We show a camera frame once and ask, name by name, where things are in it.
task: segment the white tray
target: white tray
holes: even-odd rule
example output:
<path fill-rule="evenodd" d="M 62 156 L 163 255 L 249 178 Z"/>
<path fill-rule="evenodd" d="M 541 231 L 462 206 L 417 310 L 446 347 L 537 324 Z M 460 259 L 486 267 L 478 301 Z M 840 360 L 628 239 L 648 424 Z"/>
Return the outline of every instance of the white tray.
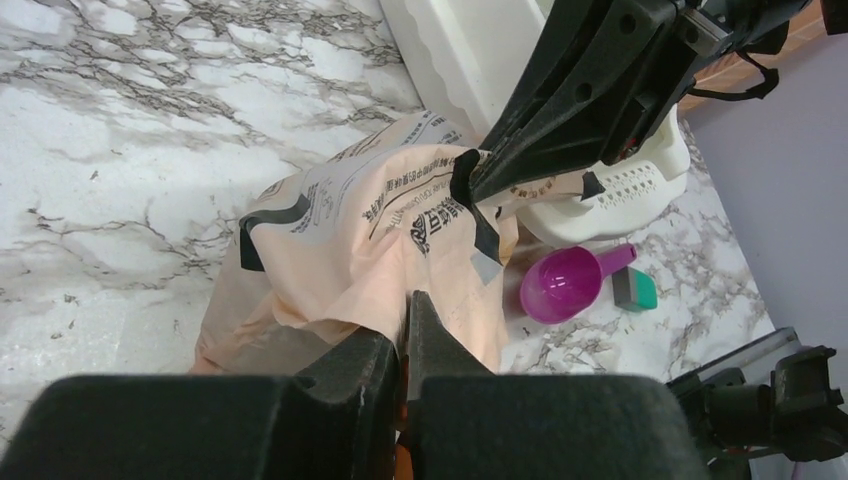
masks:
<path fill-rule="evenodd" d="M 485 135 L 518 83 L 553 1 L 381 3 L 424 105 Z M 605 194 L 587 202 L 534 205 L 518 218 L 554 246 L 615 238 L 647 225 L 686 187 L 689 151 L 676 111 L 639 153 L 614 167 L 592 167 Z"/>

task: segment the white marble table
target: white marble table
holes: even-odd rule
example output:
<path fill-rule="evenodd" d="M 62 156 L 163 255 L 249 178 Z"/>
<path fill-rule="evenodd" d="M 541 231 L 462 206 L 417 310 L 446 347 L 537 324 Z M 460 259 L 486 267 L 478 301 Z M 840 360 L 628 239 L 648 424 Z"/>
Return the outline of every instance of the white marble table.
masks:
<path fill-rule="evenodd" d="M 420 108 L 377 0 L 0 2 L 0 439 L 58 377 L 185 370 L 248 200 Z M 660 308 L 511 319 L 505 369 L 666 379 L 772 329 L 694 165 L 632 238 Z"/>

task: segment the scoop handle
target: scoop handle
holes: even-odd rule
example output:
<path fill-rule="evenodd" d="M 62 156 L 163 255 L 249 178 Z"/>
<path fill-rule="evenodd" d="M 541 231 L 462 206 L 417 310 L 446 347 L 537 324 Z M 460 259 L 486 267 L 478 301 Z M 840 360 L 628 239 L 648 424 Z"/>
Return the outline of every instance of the scoop handle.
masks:
<path fill-rule="evenodd" d="M 633 244 L 624 243 L 597 255 L 597 258 L 598 263 L 601 264 L 601 273 L 606 278 L 636 260 L 636 247 Z"/>

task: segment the crumpled bag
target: crumpled bag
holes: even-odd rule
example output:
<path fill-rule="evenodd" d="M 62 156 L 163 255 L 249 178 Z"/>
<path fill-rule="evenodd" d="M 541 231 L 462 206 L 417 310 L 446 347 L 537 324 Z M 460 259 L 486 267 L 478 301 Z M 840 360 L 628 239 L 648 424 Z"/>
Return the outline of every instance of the crumpled bag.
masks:
<path fill-rule="evenodd" d="M 514 212 L 582 195 L 584 171 L 472 204 L 476 144 L 425 111 L 269 187 L 227 250 L 191 371 L 293 374 L 360 326 L 397 344 L 415 290 L 496 371 Z"/>

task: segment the black mechanical device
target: black mechanical device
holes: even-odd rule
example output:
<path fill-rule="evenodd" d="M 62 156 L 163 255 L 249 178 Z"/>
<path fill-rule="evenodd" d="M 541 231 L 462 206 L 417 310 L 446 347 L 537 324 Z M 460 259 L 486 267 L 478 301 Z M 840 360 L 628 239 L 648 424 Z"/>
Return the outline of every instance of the black mechanical device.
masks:
<path fill-rule="evenodd" d="M 723 55 L 777 53 L 810 0 L 559 0 L 470 173 L 482 200 L 632 155 Z M 828 33 L 846 0 L 822 0 Z M 293 377 L 77 377 L 32 405 L 0 479 L 389 479 L 395 431 L 415 478 L 708 478 L 708 466 L 848 448 L 826 347 L 791 329 L 673 382 L 495 376 L 410 299 L 400 351 L 360 329 Z"/>

